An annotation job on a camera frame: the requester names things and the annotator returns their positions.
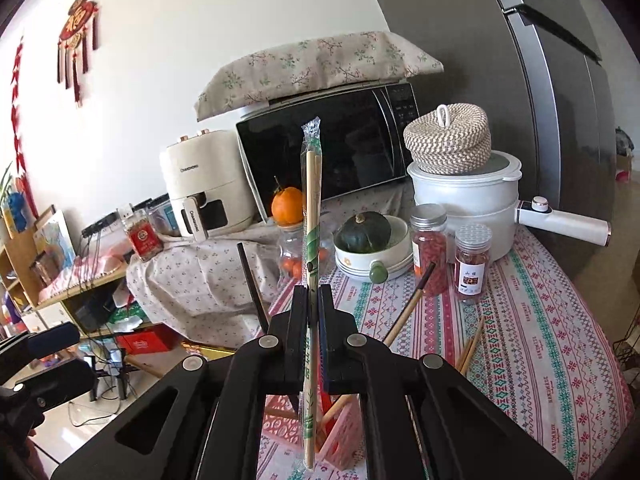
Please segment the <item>black chopstick gold tip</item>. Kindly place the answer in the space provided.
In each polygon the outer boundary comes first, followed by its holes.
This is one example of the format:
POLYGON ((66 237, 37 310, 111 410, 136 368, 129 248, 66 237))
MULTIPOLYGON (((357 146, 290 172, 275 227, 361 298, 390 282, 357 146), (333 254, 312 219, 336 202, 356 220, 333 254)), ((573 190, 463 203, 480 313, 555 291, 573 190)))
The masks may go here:
POLYGON ((260 328, 262 329, 262 332, 266 334, 269 330, 270 317, 268 315, 268 312, 265 310, 264 303, 262 302, 262 296, 260 296, 259 288, 254 278, 252 269, 250 268, 250 264, 248 263, 244 246, 241 242, 236 244, 236 250, 239 254, 242 271, 248 291, 250 292, 250 299, 253 301, 256 310, 260 328))

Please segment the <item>brown wooden chopstick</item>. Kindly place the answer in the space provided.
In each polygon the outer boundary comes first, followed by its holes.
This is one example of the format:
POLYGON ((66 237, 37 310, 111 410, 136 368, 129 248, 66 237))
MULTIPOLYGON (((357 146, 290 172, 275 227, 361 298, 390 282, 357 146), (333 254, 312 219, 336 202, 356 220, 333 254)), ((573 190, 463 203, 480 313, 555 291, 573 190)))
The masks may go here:
MULTIPOLYGON (((431 276, 435 268, 436 268, 436 263, 434 262, 430 262, 427 265, 424 273, 420 278, 420 281, 418 281, 418 284, 416 285, 416 289, 414 290, 411 298, 409 299, 405 307, 400 312, 400 315, 398 316, 398 318, 396 318, 394 325, 390 328, 390 330, 387 332, 386 336, 382 340, 382 343, 385 344, 386 347, 390 347, 393 344, 395 339, 400 334, 401 330, 404 328, 408 319, 413 314, 414 309, 416 308, 416 306, 418 305, 418 303, 420 302, 420 300, 424 295, 424 289, 428 284, 428 281, 431 279, 431 276)), ((336 401, 329 408, 329 411, 327 411, 326 414, 322 416, 322 419, 320 420, 320 428, 323 429, 329 422, 332 422, 332 420, 336 419, 337 416, 341 413, 342 409, 347 404, 352 402, 353 397, 354 397, 353 394, 343 394, 342 396, 337 398, 336 401)))

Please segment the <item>pink plastic perforated basket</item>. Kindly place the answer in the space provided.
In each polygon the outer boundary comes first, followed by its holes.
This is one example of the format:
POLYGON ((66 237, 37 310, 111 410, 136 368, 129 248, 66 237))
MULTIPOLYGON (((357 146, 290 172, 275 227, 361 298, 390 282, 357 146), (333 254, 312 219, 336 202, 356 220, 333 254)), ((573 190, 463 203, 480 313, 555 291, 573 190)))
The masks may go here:
MULTIPOLYGON (((316 452, 319 462, 343 471, 366 459, 360 405, 349 401, 329 422, 322 422, 318 411, 316 452)), ((299 417, 287 396, 266 396, 262 434, 296 451, 303 449, 299 417)))

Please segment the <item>disposable bamboo chopsticks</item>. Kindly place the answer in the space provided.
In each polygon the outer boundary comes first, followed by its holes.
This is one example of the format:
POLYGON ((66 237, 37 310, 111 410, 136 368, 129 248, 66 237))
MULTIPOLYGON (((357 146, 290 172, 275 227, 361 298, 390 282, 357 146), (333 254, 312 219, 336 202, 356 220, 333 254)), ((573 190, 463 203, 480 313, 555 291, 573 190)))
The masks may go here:
POLYGON ((318 307, 320 204, 322 183, 321 119, 303 125, 304 281, 307 292, 307 328, 304 359, 302 437, 305 467, 314 469, 318 413, 318 307))

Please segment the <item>floral cloth cover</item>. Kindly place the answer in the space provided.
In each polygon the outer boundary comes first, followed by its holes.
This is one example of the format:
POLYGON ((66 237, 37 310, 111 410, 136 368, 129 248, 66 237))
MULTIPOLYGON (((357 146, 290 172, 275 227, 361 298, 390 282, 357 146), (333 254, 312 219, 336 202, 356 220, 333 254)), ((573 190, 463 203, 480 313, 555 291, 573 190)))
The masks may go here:
MULTIPOLYGON (((243 248, 262 300, 271 314, 288 308, 297 278, 278 265, 279 230, 272 224, 210 238, 203 243, 174 240, 149 261, 132 258, 127 286, 146 316, 190 341, 236 349, 259 330, 256 309, 242 271, 243 248)), ((358 330, 382 339, 412 294, 409 275, 372 285, 338 270, 327 258, 322 282, 332 288, 337 309, 351 313, 358 330)))

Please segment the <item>dark green squash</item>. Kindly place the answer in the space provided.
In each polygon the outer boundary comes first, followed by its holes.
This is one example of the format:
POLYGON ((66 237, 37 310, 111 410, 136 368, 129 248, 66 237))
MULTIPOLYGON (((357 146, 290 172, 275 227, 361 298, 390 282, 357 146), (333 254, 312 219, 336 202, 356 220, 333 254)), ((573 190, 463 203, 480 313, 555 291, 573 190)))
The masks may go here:
POLYGON ((386 248, 392 235, 390 222, 376 211, 363 211, 349 218, 334 236, 335 245, 345 252, 370 254, 386 248))

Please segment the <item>orange fruit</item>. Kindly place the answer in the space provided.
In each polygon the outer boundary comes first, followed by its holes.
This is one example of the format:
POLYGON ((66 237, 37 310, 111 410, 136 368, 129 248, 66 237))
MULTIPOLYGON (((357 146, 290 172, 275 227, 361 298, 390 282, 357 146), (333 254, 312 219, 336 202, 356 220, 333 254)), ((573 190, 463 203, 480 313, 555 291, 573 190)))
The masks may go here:
POLYGON ((282 186, 274 178, 277 188, 271 201, 271 215, 278 226, 295 226, 303 221, 303 192, 294 186, 282 186))

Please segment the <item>cream air fryer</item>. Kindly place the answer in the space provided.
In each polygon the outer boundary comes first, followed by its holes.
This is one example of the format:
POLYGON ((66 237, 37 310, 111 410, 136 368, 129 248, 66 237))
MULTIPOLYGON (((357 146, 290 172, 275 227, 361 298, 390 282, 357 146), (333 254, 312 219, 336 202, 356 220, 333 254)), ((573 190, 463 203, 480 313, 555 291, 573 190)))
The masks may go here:
POLYGON ((196 242, 245 230, 256 205, 233 130, 203 130, 165 148, 162 173, 180 234, 196 242))

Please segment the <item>jar of dried hawthorn slices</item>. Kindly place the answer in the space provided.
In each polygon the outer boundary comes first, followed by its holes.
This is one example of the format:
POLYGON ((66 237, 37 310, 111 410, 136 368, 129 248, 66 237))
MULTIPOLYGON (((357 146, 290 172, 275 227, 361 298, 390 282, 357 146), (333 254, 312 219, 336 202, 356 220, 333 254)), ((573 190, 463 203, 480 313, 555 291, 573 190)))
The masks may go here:
POLYGON ((462 300, 483 292, 490 263, 492 232, 481 223, 469 223, 454 234, 454 288, 462 300))

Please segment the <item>white electric cooking pot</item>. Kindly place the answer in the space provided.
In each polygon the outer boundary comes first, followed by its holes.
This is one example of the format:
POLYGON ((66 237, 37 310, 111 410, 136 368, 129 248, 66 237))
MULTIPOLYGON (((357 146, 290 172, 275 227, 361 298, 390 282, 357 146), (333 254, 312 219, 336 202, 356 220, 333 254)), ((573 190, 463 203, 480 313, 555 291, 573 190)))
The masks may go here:
POLYGON ((488 226, 492 232, 490 258, 510 252, 517 226, 564 235, 597 246, 611 237, 610 224, 601 219, 555 210, 544 196, 521 200, 518 182, 522 163, 516 157, 493 151, 483 167, 469 174, 428 174, 414 162, 408 166, 414 202, 439 204, 447 211, 447 229, 456 232, 469 223, 488 226))

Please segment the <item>black microwave oven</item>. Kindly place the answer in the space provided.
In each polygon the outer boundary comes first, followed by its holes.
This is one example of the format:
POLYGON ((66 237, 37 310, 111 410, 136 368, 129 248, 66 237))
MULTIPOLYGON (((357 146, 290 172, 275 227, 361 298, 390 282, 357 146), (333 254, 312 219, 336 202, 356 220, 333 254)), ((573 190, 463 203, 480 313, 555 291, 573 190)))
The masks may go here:
POLYGON ((303 125, 320 119, 322 197, 404 178, 411 156, 404 129, 418 117, 408 82, 364 84, 281 101, 236 124, 243 162, 263 219, 278 186, 300 188, 303 125))

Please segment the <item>patterned handmade tablecloth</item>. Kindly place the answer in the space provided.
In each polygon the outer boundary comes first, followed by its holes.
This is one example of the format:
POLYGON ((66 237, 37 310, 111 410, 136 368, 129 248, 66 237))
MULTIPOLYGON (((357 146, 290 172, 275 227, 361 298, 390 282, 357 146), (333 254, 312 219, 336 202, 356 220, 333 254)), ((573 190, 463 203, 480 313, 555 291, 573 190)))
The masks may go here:
MULTIPOLYGON (((360 333, 382 340, 414 289, 413 271, 383 284, 322 278, 337 309, 360 333)), ((516 230, 507 256, 489 269, 483 296, 423 299, 392 345, 409 358, 437 353, 454 365, 483 320, 466 378, 570 471, 591 479, 630 424, 634 408, 611 344, 579 292, 541 242, 516 230)), ((340 471, 302 461, 297 422, 266 416, 257 479, 367 479, 363 451, 340 471)))

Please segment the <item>floral cloth on microwave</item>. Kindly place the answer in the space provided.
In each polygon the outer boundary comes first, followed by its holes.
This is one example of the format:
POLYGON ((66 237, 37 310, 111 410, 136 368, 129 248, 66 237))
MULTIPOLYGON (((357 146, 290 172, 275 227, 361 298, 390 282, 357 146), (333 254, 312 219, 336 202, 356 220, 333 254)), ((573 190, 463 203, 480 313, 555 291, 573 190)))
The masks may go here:
POLYGON ((438 74, 444 64, 393 32, 352 32, 245 55, 222 66, 194 104, 202 122, 298 94, 438 74))

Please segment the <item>grey refrigerator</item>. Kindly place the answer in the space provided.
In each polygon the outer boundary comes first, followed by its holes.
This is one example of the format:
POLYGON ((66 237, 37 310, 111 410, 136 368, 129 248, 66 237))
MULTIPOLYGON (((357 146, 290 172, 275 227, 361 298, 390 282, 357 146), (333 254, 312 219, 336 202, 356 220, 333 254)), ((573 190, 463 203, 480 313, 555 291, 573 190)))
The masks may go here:
POLYGON ((412 85, 421 112, 467 102, 523 165, 521 196, 608 220, 615 125, 608 77, 579 0, 378 0, 387 25, 442 62, 412 85))

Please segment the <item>red chinese knot decoration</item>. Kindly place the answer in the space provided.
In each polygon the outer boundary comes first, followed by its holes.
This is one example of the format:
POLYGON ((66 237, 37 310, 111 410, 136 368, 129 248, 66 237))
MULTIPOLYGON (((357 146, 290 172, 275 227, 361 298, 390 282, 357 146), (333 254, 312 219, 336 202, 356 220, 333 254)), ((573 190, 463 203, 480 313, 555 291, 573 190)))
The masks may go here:
POLYGON ((90 68, 90 53, 100 46, 100 4, 96 0, 74 0, 56 46, 56 82, 72 90, 74 102, 82 107, 81 84, 90 68))

